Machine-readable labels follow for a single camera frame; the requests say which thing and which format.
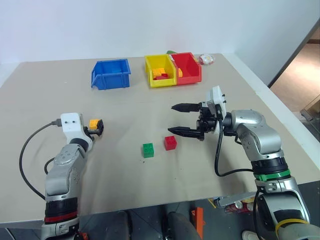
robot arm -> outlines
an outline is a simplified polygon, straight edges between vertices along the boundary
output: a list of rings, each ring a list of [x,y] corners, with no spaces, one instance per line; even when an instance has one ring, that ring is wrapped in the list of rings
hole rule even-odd
[[[242,145],[251,162],[252,170],[240,170],[254,174],[258,190],[257,209],[263,225],[269,231],[276,231],[280,240],[318,239],[319,228],[309,224],[309,212],[297,182],[288,169],[280,136],[266,124],[264,116],[254,110],[226,112],[224,96],[216,86],[207,94],[206,102],[173,106],[179,112],[199,111],[200,116],[196,129],[172,127],[168,130],[203,141],[204,133],[214,131],[219,124],[225,136],[234,136],[235,142]]]
[[[86,165],[88,152],[94,142],[92,134],[100,136],[104,125],[96,120],[95,129],[83,126],[81,115],[61,115],[62,130],[67,144],[54,158],[53,167],[45,179],[45,218],[41,240],[85,239],[79,229],[78,197],[81,173]]]

yellow bin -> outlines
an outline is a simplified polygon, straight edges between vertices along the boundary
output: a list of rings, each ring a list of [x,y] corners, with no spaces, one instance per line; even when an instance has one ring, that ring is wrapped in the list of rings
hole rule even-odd
[[[144,56],[145,72],[151,88],[177,85],[177,69],[168,54]],[[161,69],[168,74],[167,79],[154,80],[152,69]]]

black cable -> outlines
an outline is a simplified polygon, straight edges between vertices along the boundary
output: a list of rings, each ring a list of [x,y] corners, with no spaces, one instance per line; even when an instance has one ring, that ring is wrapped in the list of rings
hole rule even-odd
[[[257,223],[257,213],[256,213],[256,207],[257,207],[257,198],[259,196],[259,191],[257,190],[254,196],[254,201],[253,201],[253,223],[254,223],[254,230],[255,233],[258,237],[259,240],[262,240],[259,234],[259,229],[258,229],[258,223]]]
[[[49,161],[47,161],[47,162],[45,163],[45,165],[44,165],[44,172],[45,172],[45,174],[47,174],[47,175],[48,175],[48,169],[47,169],[47,167],[48,167],[49,163],[51,163],[53,160],[55,160],[54,157],[51,158]]]
[[[249,169],[249,168],[241,168],[241,169],[235,169],[235,170],[231,170],[231,171],[227,171],[223,174],[220,174],[219,171],[218,171],[218,163],[219,163],[219,155],[220,155],[220,148],[221,148],[221,143],[222,143],[222,137],[223,137],[223,123],[222,123],[222,120],[219,120],[219,128],[220,128],[220,131],[219,131],[219,138],[218,138],[218,144],[216,146],[216,152],[215,152],[215,159],[214,159],[214,171],[215,171],[215,174],[219,177],[224,177],[224,176],[227,176],[227,175],[230,175],[230,174],[234,174],[234,173],[238,173],[238,172],[253,172],[252,169]]]
[[[238,135],[235,136],[234,142],[235,142],[236,144],[242,145],[242,143],[241,143],[240,141],[238,141]]]
[[[31,183],[30,183],[30,182],[28,181],[28,179],[26,178],[26,175],[25,175],[24,170],[23,170],[23,167],[22,167],[22,157],[23,157],[23,155],[24,155],[24,151],[25,151],[26,146],[27,146],[27,144],[29,143],[29,141],[30,141],[37,133],[39,133],[41,130],[43,130],[43,129],[51,126],[51,125],[54,125],[54,124],[55,124],[54,121],[53,121],[53,122],[50,122],[50,123],[48,123],[47,125],[44,125],[43,127],[40,127],[40,128],[39,128],[37,131],[35,131],[34,133],[32,133],[32,134],[30,135],[30,137],[28,137],[28,139],[25,141],[25,143],[24,143],[24,145],[23,145],[23,147],[22,147],[22,149],[21,149],[20,157],[19,157],[19,169],[20,169],[20,173],[21,173],[21,176],[22,176],[24,182],[28,185],[28,187],[29,187],[32,191],[34,191],[34,192],[35,192],[40,198],[42,198],[43,200],[46,200],[46,197],[45,197],[44,195],[42,195],[37,189],[35,189],[34,186],[32,186]]]

red block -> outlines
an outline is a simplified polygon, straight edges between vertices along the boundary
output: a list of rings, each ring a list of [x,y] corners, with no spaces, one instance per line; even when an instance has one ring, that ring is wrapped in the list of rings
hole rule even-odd
[[[164,147],[165,147],[165,150],[167,150],[167,151],[176,149],[177,141],[176,141],[175,136],[166,136],[164,138]]]
[[[162,80],[162,79],[168,79],[169,77],[168,76],[156,76],[153,78],[153,80]]]

yellow block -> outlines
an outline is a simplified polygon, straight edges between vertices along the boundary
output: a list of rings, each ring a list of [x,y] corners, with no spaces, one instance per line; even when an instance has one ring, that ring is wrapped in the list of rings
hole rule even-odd
[[[97,129],[98,128],[99,119],[91,119],[89,122],[89,129]]]
[[[153,75],[154,78],[155,77],[159,77],[159,76],[161,76],[161,74],[165,74],[165,73],[166,73],[166,71],[165,71],[165,69],[163,67],[161,67],[161,68],[153,68],[152,69],[152,75]]]
[[[178,68],[178,77],[182,78],[183,74],[182,74],[182,70],[181,68]]]

